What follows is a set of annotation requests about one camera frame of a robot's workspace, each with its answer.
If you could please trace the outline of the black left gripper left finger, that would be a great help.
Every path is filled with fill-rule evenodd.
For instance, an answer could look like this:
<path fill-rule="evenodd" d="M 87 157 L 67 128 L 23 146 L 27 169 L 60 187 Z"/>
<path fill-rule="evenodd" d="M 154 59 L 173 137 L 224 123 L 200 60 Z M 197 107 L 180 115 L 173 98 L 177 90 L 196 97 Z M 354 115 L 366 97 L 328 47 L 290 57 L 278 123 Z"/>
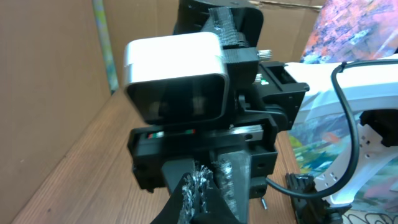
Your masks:
<path fill-rule="evenodd" d="M 198 210 L 198 192 L 191 173 L 185 173 L 151 224 L 189 224 Z"/>

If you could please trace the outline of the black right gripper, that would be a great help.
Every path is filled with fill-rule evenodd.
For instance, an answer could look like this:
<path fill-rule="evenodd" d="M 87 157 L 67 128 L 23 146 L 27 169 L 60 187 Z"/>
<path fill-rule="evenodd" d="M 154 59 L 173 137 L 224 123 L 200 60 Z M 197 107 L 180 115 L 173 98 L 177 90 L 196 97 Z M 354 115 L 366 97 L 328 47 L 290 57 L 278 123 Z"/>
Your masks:
<path fill-rule="evenodd" d="M 279 91 L 255 84 L 240 94 L 246 103 L 230 127 L 199 123 L 194 127 L 151 126 L 132 129 L 127 148 L 132 173 L 143 190 L 166 187 L 169 194 L 195 165 L 215 173 L 221 196 L 240 223 L 248 222 L 249 198 L 265 195 L 265 178 L 274 171 L 278 152 Z"/>

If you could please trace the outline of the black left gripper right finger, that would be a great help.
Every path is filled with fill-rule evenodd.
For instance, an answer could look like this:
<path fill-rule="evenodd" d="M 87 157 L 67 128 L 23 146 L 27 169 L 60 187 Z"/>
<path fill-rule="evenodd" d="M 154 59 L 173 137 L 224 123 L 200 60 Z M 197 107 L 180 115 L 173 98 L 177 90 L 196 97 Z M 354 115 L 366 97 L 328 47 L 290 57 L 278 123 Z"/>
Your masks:
<path fill-rule="evenodd" d="M 190 220 L 192 224 L 240 224 L 229 209 L 219 188 L 213 179 L 208 182 L 208 187 L 203 189 L 205 209 L 196 212 Z"/>

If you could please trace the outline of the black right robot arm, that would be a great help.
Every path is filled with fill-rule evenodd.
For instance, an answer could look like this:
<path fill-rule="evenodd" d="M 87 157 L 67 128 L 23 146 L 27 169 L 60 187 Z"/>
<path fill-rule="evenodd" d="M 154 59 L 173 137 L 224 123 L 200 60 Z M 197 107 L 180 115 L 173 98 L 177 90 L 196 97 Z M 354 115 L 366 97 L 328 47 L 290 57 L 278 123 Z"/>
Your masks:
<path fill-rule="evenodd" d="M 124 91 L 146 126 L 127 148 L 140 188 L 165 187 L 155 223 L 246 223 L 268 187 L 299 223 L 342 223 L 358 190 L 397 157 L 397 57 L 337 65 L 272 61 L 246 1 L 180 1 L 172 35 L 124 50 Z M 278 133 L 310 105 L 344 112 L 350 146 L 318 177 L 270 179 Z"/>

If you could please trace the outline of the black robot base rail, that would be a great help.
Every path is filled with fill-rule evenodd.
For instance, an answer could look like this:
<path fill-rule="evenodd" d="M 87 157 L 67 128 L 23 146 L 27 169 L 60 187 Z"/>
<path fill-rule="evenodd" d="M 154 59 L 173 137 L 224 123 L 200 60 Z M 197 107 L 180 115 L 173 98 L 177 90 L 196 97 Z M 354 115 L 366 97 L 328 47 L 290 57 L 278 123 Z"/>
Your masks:
<path fill-rule="evenodd" d="M 308 174 L 286 174 L 287 188 L 298 193 L 314 193 L 314 176 Z M 321 199 L 302 199 L 291 197 L 298 224 L 342 224 L 343 215 L 352 207 L 350 204 L 332 208 Z"/>

